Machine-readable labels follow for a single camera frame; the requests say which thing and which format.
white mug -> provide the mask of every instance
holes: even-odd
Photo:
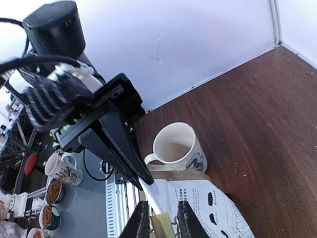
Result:
[[[194,129],[186,123],[176,122],[164,127],[155,137],[153,153],[144,159],[150,171],[206,172],[208,162]],[[164,165],[150,165],[160,161]]]
[[[67,152],[62,156],[53,153],[45,164],[45,174],[74,186],[78,186],[84,177],[83,171],[77,168],[76,157]]]

white wall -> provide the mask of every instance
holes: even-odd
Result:
[[[5,1],[0,15],[22,20],[42,2]],[[274,46],[268,0],[76,2],[88,58],[106,79],[126,73],[146,111]],[[23,31],[0,29],[0,59],[19,56]]]
[[[317,1],[278,0],[282,41],[317,68]]]

blue pattern on mug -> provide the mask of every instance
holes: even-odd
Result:
[[[201,155],[199,152],[197,152],[189,161],[187,161],[185,170],[203,171],[204,166],[204,155]]]

paper bag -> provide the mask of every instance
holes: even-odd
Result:
[[[177,215],[178,202],[186,200],[211,238],[254,238],[236,205],[210,178],[193,171],[152,172],[154,184],[140,180],[144,193],[156,214],[168,212],[171,221]]]

mug handle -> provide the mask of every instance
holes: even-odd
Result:
[[[156,156],[152,153],[145,157],[144,162],[148,166],[150,171],[160,172],[160,171],[172,171],[173,169],[167,165],[150,165],[152,161],[158,161]]]
[[[72,163],[69,159],[65,159],[65,157],[67,157],[67,156],[72,157],[74,163]],[[63,162],[67,162],[67,163],[72,164],[74,166],[75,170],[77,170],[77,159],[72,153],[64,152],[63,155],[61,156],[60,160],[62,160]]]

